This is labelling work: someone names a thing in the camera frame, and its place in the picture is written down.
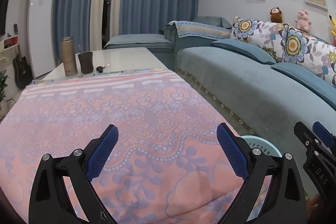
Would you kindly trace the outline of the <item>right hand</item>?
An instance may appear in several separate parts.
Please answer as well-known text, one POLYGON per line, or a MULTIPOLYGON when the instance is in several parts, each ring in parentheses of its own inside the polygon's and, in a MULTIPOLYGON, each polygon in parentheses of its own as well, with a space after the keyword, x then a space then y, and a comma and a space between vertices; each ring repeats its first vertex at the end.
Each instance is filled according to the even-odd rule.
POLYGON ((317 194, 314 198, 310 199, 307 202, 307 209, 308 210, 313 210, 317 208, 318 204, 321 202, 321 195, 317 194))

